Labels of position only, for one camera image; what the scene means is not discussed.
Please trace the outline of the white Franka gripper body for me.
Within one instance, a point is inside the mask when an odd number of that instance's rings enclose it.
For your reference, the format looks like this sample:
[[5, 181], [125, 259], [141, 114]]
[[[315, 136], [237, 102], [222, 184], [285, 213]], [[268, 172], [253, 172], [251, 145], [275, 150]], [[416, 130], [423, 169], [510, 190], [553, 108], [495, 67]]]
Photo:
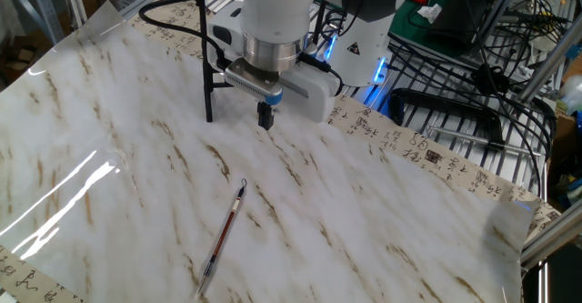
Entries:
[[313, 122], [324, 121], [333, 109], [341, 81], [328, 64], [304, 52], [309, 15], [291, 29], [300, 37], [272, 43], [250, 35], [244, 25], [254, 13], [250, 4], [234, 2], [219, 11], [207, 26], [217, 43], [210, 64], [221, 70], [227, 84], [254, 96], [259, 102], [294, 108]]

